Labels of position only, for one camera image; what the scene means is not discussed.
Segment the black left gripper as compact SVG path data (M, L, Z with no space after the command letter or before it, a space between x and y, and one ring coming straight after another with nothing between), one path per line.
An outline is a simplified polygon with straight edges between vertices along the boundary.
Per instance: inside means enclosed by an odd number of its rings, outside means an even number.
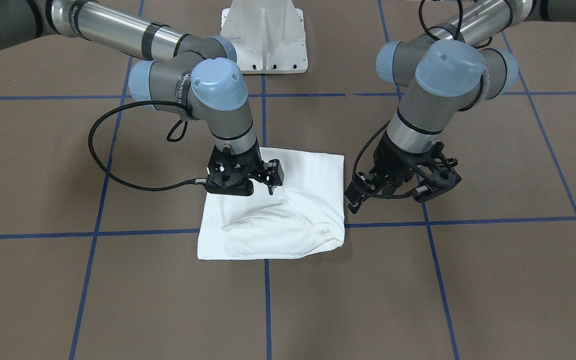
M426 152L407 152L396 146L387 134L382 135L373 153L374 166L370 173L355 173L343 192L348 210L356 214L370 196L395 193L415 176L421 178L420 184L408 193L431 193L431 175L422 171L421 167L430 170L430 173L436 171L435 148L436 145L432 145Z

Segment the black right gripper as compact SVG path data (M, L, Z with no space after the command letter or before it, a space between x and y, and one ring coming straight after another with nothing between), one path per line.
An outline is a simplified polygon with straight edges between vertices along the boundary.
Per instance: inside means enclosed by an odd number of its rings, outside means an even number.
M229 148L219 149L213 146L208 166L210 163L239 164L247 173L247 177L256 182L263 183L272 196L277 187L281 187L284 182L284 171L279 159L271 159L263 162L258 142L243 153L231 153Z

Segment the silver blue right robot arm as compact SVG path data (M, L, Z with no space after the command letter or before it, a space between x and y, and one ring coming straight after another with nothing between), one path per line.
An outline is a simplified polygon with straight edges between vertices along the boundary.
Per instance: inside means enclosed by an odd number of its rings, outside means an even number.
M0 0L0 50L48 35L80 38L138 59L128 76L134 102L103 114L92 125L87 146L108 178L123 186L162 192L199 185L211 194L251 196L254 182L269 194L283 184L278 159L262 158L249 104L249 90L234 45L222 36L199 38L126 13L97 0ZM180 126L205 121L214 140L208 174L170 186L147 187L113 174L94 148L98 127L110 116L136 107L178 114L168 142Z

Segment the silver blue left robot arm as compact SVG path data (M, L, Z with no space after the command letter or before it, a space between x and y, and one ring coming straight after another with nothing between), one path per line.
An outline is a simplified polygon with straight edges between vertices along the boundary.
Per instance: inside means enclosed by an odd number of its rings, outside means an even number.
M443 155L437 137L457 112L470 110L509 91L519 75L510 51L487 41L525 21L576 23L576 0L476 0L458 4L458 14L423 34L391 41L378 52L375 71L389 84L406 88L380 137L369 172L353 170L344 192L356 214L370 198L413 198L425 203L453 189L458 162Z

